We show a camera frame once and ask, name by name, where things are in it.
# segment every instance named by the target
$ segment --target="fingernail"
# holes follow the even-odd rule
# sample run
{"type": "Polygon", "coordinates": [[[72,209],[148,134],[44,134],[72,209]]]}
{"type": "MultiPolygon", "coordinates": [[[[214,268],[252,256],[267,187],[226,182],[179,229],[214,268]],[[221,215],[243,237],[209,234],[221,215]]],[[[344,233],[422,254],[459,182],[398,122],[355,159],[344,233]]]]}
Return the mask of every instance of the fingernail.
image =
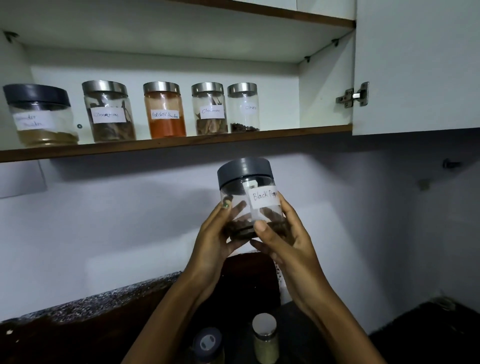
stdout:
{"type": "Polygon", "coordinates": [[[267,223],[263,220],[257,220],[253,224],[253,226],[258,230],[258,231],[265,231],[267,228],[267,223]]]}

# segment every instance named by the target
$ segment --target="jar label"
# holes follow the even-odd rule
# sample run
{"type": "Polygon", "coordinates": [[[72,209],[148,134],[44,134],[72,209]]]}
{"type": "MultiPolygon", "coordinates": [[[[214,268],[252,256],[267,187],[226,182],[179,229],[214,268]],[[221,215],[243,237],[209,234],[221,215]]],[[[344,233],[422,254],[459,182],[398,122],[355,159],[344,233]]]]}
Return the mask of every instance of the jar label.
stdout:
{"type": "Polygon", "coordinates": [[[254,115],[258,112],[258,106],[252,102],[244,102],[240,105],[240,112],[243,115],[254,115]]]}
{"type": "Polygon", "coordinates": [[[32,129],[56,130],[55,120],[52,112],[49,110],[19,112],[13,115],[13,120],[18,131],[32,129]]]}
{"type": "Polygon", "coordinates": [[[155,119],[180,119],[178,110],[150,110],[152,120],[155,119]]]}
{"type": "Polygon", "coordinates": [[[276,186],[254,187],[248,190],[250,203],[253,209],[280,205],[276,186]]]}
{"type": "Polygon", "coordinates": [[[223,105],[209,105],[200,108],[200,119],[224,119],[223,105]]]}
{"type": "Polygon", "coordinates": [[[93,124],[105,122],[127,122],[123,108],[112,108],[99,106],[91,108],[93,124]]]}

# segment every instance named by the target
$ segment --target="left hand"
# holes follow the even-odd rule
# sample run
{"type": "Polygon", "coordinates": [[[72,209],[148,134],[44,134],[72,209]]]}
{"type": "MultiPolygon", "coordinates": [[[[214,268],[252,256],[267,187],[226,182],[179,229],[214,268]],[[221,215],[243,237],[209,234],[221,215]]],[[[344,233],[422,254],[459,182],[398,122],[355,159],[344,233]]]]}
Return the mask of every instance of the left hand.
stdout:
{"type": "Polygon", "coordinates": [[[199,297],[195,303],[198,307],[215,289],[225,259],[248,240],[227,243],[224,232],[227,222],[233,220],[246,206],[242,201],[232,208],[232,202],[224,200],[219,203],[207,220],[200,227],[190,260],[182,275],[187,275],[196,288],[199,297]]]}

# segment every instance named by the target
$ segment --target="spice jar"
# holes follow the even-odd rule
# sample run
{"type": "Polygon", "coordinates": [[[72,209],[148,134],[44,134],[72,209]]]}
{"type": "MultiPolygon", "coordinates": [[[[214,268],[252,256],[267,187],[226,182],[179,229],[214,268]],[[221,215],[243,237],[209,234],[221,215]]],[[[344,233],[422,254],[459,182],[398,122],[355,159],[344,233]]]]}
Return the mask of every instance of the spice jar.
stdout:
{"type": "Polygon", "coordinates": [[[113,81],[82,83],[95,143],[136,140],[127,87],[113,81]]]}
{"type": "Polygon", "coordinates": [[[13,84],[4,86],[3,92],[24,146],[77,144],[67,91],[46,85],[13,84]]]}
{"type": "Polygon", "coordinates": [[[274,364],[279,357],[276,320],[270,314],[258,314],[253,318],[253,348],[260,364],[274,364]]]}
{"type": "Polygon", "coordinates": [[[193,339],[193,353],[198,364],[224,364],[222,334],[217,328],[204,328],[193,339]]]}
{"type": "Polygon", "coordinates": [[[228,86],[227,91],[230,132],[259,131],[257,85],[251,82],[241,82],[228,86]]]}
{"type": "Polygon", "coordinates": [[[192,86],[197,135],[228,133],[223,85],[202,82],[192,86]]]}
{"type": "Polygon", "coordinates": [[[180,87],[172,82],[144,84],[145,107],[152,138],[186,136],[180,87]]]}
{"type": "Polygon", "coordinates": [[[222,201],[228,199],[241,210],[225,226],[232,240],[256,237],[256,220],[266,221],[278,234],[285,235],[287,226],[267,159],[232,160],[218,169],[217,176],[222,201]]]}

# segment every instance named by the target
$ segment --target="hand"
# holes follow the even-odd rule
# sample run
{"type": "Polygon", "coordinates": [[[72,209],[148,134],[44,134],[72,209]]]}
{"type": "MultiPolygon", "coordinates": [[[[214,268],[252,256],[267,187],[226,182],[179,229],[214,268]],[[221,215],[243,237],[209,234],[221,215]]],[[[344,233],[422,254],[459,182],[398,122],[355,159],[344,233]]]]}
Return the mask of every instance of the hand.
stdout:
{"type": "Polygon", "coordinates": [[[313,308],[335,300],[337,296],[320,267],[312,240],[300,218],[280,193],[278,196],[287,218],[287,234],[280,237],[265,221],[257,220],[254,228],[262,243],[255,240],[250,243],[278,264],[295,304],[320,326],[313,308]]]}
{"type": "Polygon", "coordinates": [[[224,199],[202,224],[190,260],[182,274],[193,280],[200,291],[196,307],[212,294],[220,279],[225,259],[247,242],[242,240],[227,243],[225,224],[245,208],[246,202],[242,201],[233,208],[231,205],[230,200],[224,199]]]}

